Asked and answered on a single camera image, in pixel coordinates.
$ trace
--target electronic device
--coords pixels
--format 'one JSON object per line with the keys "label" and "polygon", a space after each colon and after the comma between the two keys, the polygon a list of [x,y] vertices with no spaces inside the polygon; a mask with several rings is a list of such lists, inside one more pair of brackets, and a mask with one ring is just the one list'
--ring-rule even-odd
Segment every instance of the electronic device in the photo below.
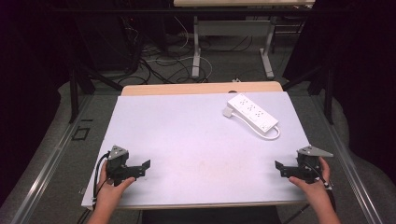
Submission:
{"label": "electronic device", "polygon": [[114,180],[114,186],[119,185],[123,180],[146,175],[146,170],[150,167],[150,161],[145,161],[141,166],[128,167],[125,163],[129,158],[128,150],[114,146],[107,159],[107,178]]}
{"label": "electronic device", "polygon": [[[223,110],[223,115],[227,118],[235,116],[241,119],[262,138],[271,140],[280,136],[280,130],[276,127],[278,120],[244,94],[238,94],[229,100],[227,107]],[[273,128],[276,129],[277,135],[274,137],[265,136]]]}
{"label": "electronic device", "polygon": [[304,180],[307,184],[312,184],[321,176],[322,167],[318,157],[332,157],[333,154],[317,147],[308,146],[297,150],[296,167],[284,166],[282,163],[275,161],[275,167],[280,171],[282,177],[295,176]]}

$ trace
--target electrical outlet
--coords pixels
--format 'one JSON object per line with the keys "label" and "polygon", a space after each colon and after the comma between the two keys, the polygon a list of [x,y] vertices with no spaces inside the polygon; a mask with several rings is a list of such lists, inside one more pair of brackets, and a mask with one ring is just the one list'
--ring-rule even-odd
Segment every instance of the electrical outlet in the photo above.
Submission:
{"label": "electrical outlet", "polygon": [[259,133],[267,133],[278,123],[277,119],[249,100],[244,94],[236,95],[228,101],[227,105],[233,110],[233,113],[244,119]]}

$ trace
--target white tabletop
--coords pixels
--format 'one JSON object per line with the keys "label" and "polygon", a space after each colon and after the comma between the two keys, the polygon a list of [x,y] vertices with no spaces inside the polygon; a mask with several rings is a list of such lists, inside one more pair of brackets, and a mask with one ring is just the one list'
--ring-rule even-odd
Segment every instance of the white tabletop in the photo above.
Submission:
{"label": "white tabletop", "polygon": [[[296,150],[309,145],[289,96],[286,92],[244,94],[279,120],[278,139],[263,140],[241,120],[222,116],[236,93],[120,96],[98,159],[117,145],[129,150],[128,166],[151,160],[146,176],[125,190],[120,207],[305,201],[303,193],[275,168],[275,160],[297,165]],[[92,206],[92,184],[93,171],[82,206]]]}
{"label": "white tabletop", "polygon": [[176,7],[259,7],[313,5],[315,0],[175,0]]}

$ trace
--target white cable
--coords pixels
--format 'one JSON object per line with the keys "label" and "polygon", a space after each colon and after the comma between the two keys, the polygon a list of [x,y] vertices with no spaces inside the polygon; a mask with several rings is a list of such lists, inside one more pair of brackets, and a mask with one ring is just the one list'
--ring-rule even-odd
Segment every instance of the white cable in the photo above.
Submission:
{"label": "white cable", "polygon": [[[193,59],[193,58],[194,57],[191,56],[191,57],[187,57],[187,58],[183,58],[183,59],[174,59],[174,60],[160,60],[160,59],[156,59],[156,60],[148,60],[146,62],[147,63],[153,63],[153,62],[171,63],[171,62],[179,62],[179,61],[184,61],[184,60]],[[206,79],[208,79],[212,75],[212,71],[213,71],[212,64],[206,58],[203,58],[203,57],[199,57],[199,58],[200,59],[204,59],[207,62],[207,64],[209,64],[210,72],[209,72],[209,74],[206,77]]]}
{"label": "white cable", "polygon": [[178,23],[180,23],[181,27],[183,27],[184,32],[186,34],[186,43],[184,43],[184,45],[180,47],[181,49],[183,49],[189,43],[189,32],[187,31],[186,27],[184,27],[183,23],[181,23],[181,21],[177,17],[175,17],[175,19],[178,21]]}
{"label": "white cable", "polygon": [[247,121],[245,121],[244,119],[239,117],[237,114],[231,113],[231,115],[241,119],[242,121],[244,121],[247,124],[247,126],[249,126],[256,134],[258,134],[260,137],[262,137],[262,138],[264,138],[266,140],[274,140],[274,139],[277,139],[280,136],[280,130],[279,130],[279,128],[277,126],[274,126],[274,129],[277,131],[277,135],[274,136],[274,137],[267,137],[267,136],[262,135],[261,133],[257,132],[256,129],[254,129]]}

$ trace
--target human hand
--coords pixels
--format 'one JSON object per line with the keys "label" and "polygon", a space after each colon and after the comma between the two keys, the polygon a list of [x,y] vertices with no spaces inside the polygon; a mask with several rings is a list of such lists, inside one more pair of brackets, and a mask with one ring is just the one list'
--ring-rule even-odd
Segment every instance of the human hand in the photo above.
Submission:
{"label": "human hand", "polygon": [[[326,182],[329,182],[329,178],[330,178],[329,164],[327,164],[327,162],[321,157],[319,157],[319,161],[322,167],[323,178],[326,180]],[[316,181],[315,183],[312,184],[307,184],[302,179],[299,179],[295,176],[291,176],[289,178],[289,182],[299,187],[305,193],[306,199],[314,208],[317,204],[322,204],[324,202],[326,203],[327,200],[330,201],[329,196],[324,187],[324,183],[321,180]]]}
{"label": "human hand", "polygon": [[107,223],[119,204],[122,193],[135,182],[135,178],[130,177],[116,187],[108,184],[106,166],[107,161],[103,163],[101,168],[99,183],[97,184],[98,195],[96,206],[89,223]]}
{"label": "human hand", "polygon": [[[319,157],[319,161],[322,167],[323,179],[326,182],[329,182],[329,164],[321,157]],[[332,208],[332,202],[322,180],[318,180],[312,184],[307,184],[302,179],[291,176],[289,178],[289,182],[293,183],[304,192],[309,204],[317,213],[319,223],[340,223],[338,216]]]}

